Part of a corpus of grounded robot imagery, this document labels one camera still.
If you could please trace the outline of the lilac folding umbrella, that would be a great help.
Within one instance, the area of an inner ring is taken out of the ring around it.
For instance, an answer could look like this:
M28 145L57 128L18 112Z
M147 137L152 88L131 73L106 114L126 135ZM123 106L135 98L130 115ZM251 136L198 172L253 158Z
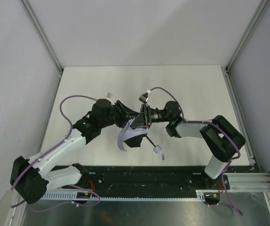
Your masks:
M126 126L120 131L118 135L117 145L119 150L126 151L124 144L130 148L141 147L143 138L146 138L152 145L153 151L156 154L161 155L161 159L165 160L165 155L162 151L161 146L155 145L154 142L148 137L148 131L145 128L131 128L131 125L135 121L135 118L130 119Z

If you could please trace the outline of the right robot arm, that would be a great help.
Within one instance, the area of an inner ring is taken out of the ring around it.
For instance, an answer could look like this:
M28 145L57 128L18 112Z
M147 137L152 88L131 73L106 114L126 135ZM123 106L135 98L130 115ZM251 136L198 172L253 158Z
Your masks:
M176 101L168 101L162 110L152 109L142 104L135 112L120 101L114 105L117 112L116 125L122 130L118 136L118 147L124 150L140 147L148 136L148 128L154 123L167 122L166 132L170 137L196 137L203 139L212 153L209 163L201 173L200 185L209 188L228 168L231 162L240 157L240 149L246 143L240 132L221 115L208 121L190 121L182 117L182 111Z

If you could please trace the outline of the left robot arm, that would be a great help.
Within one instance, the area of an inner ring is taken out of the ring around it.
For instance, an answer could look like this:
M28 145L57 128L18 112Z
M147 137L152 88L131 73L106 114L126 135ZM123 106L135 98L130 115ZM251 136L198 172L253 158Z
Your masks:
M70 129L59 143L28 159L19 156L14 160L11 190L16 190L27 204L37 202L54 187L48 174L61 159L98 137L102 129L112 125L122 128L135 115L137 112L119 100L115 103L106 98L96 100L85 116L69 123Z

